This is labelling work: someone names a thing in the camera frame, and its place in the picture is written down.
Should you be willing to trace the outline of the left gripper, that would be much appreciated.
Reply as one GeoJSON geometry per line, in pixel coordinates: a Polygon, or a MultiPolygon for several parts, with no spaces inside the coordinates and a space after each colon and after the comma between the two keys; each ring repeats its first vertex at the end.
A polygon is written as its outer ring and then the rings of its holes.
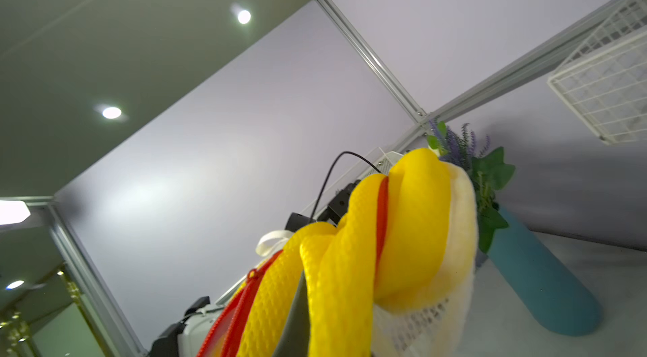
{"type": "Polygon", "coordinates": [[[285,229],[288,232],[297,232],[299,229],[314,222],[329,222],[334,226],[340,223],[342,217],[347,213],[350,195],[360,183],[356,180],[348,184],[343,190],[338,190],[335,197],[326,205],[316,217],[309,218],[305,215],[293,212],[287,220],[285,229]]]}

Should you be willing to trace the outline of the yellow mesh laundry bag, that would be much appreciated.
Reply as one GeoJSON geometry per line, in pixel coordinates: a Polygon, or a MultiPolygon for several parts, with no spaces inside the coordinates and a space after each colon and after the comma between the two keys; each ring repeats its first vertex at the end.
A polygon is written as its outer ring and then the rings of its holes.
{"type": "Polygon", "coordinates": [[[478,247],[467,173],[421,148],[251,269],[202,356],[451,356],[478,247]]]}

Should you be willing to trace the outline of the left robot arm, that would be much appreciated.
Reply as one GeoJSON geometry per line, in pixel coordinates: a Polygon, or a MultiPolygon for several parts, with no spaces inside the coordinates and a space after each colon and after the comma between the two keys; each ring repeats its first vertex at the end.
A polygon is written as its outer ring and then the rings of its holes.
{"type": "MultiPolygon", "coordinates": [[[[317,215],[319,221],[337,225],[347,213],[350,195],[360,180],[349,183],[345,188],[337,190],[333,199],[317,215]]],[[[177,323],[172,323],[153,342],[148,356],[178,357],[197,356],[207,334],[220,317],[228,302],[234,297],[239,288],[237,284],[223,297],[211,302],[209,296],[196,300],[185,312],[185,316],[177,323]]]]}

